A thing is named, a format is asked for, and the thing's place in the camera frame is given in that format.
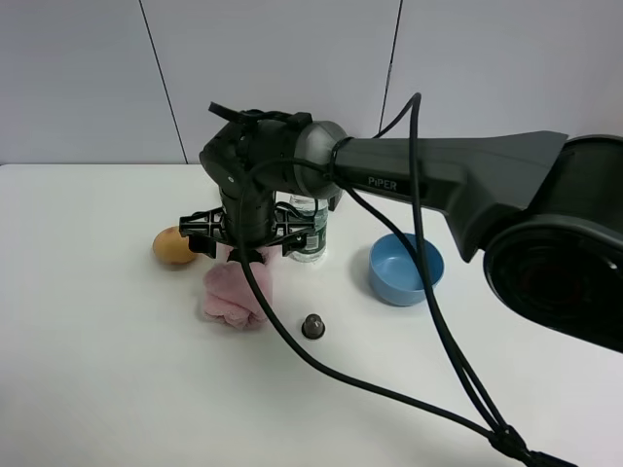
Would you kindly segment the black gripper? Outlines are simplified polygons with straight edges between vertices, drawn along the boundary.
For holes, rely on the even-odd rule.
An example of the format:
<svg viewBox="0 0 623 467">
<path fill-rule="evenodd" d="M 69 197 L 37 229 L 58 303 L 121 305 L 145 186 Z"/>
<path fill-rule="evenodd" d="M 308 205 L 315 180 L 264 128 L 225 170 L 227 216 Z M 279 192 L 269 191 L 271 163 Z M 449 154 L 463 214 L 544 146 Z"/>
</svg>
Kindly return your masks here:
<svg viewBox="0 0 623 467">
<path fill-rule="evenodd" d="M 245 193 L 218 190 L 221 205 L 179 219 L 179 231 L 188 238 L 189 249 L 209 258 L 217 257 L 217 245 L 257 249 L 281 245 L 288 257 L 303 251 L 307 235 L 314 233 L 313 217 L 276 199 L 276 191 L 252 187 Z"/>
</svg>

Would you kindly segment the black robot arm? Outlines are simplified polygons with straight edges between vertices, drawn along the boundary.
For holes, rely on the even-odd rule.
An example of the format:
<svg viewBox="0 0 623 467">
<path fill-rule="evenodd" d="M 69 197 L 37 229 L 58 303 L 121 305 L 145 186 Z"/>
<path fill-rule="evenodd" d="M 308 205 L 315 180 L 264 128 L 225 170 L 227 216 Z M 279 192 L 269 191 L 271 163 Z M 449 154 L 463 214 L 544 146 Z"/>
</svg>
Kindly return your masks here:
<svg viewBox="0 0 623 467">
<path fill-rule="evenodd" d="M 488 138 L 350 138 L 307 113 L 227 112 L 200 161 L 221 206 L 183 217 L 197 252 L 243 237 L 301 243 L 277 193 L 328 199 L 340 182 L 442 213 L 458 252 L 484 252 L 496 296 L 568 336 L 622 348 L 622 141 L 536 131 Z"/>
</svg>

